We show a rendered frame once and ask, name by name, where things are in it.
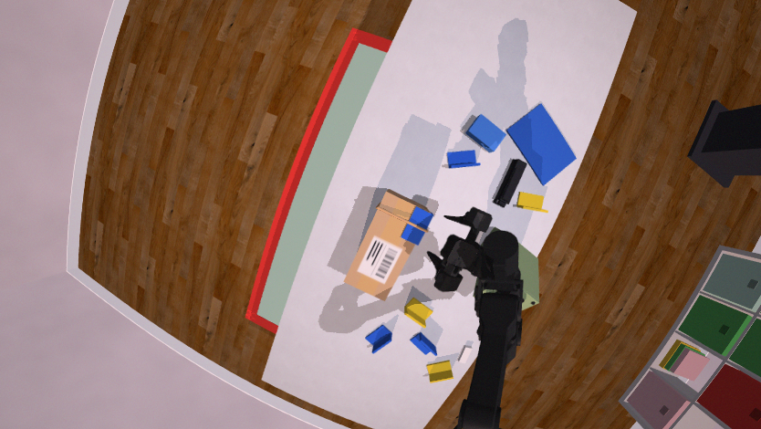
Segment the blue flat rectangular slab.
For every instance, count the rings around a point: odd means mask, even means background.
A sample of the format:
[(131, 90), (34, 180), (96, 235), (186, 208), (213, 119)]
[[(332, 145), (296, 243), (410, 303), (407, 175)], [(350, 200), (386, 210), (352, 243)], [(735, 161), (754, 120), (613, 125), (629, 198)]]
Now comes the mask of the blue flat rectangular slab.
[(542, 104), (506, 131), (542, 185), (577, 159)]

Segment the blue box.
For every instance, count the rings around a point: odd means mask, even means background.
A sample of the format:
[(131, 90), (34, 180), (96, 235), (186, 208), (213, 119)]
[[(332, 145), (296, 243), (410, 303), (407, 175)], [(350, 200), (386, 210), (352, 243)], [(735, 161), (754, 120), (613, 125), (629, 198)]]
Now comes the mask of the blue box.
[(494, 152), (506, 134), (484, 115), (480, 114), (465, 134), (488, 152)]

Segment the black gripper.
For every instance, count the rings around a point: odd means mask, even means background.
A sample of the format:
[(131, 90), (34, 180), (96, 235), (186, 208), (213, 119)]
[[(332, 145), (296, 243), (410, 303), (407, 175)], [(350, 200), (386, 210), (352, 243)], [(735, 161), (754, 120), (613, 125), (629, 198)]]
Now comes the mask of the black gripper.
[[(480, 231), (486, 233), (493, 219), (493, 217), (490, 214), (482, 210), (479, 210), (475, 207), (472, 207), (469, 212), (465, 213), (464, 216), (444, 215), (443, 217), (445, 217), (446, 219), (452, 220), (456, 223), (470, 226), (471, 229), (467, 237), (473, 239), (474, 241), (477, 238)], [(442, 259), (440, 259), (437, 255), (435, 255), (434, 253), (430, 251), (427, 251), (427, 254), (429, 258), (432, 260), (434, 267), (436, 269), (436, 275), (434, 277), (435, 279), (434, 286), (442, 292), (456, 291), (463, 279), (463, 276), (460, 275), (459, 273), (456, 277), (449, 276), (441, 268)], [(485, 254), (483, 255), (483, 257), (478, 256), (474, 262), (474, 265), (476, 266), (476, 269), (473, 273), (471, 272), (471, 274), (475, 277), (482, 277), (486, 267)]]

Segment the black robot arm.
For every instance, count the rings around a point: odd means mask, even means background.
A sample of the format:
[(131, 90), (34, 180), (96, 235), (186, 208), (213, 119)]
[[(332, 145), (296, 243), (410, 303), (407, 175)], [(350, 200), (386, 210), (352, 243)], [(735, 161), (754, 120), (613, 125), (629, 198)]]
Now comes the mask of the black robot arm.
[[(453, 277), (463, 269), (474, 272), (476, 258), (485, 254), (486, 267), (474, 288), (474, 310), (480, 327), (476, 333), (481, 342), (468, 397), (462, 402), (458, 427), (454, 429), (499, 429), (502, 380), (506, 365), (516, 356), (516, 346), (521, 344), (525, 300), (524, 279), (518, 268), (518, 240), (508, 231), (494, 231), (485, 238), (482, 248), (469, 237), (465, 240), (449, 235), (440, 254), (442, 270)], [(497, 292), (483, 294), (483, 288)]]

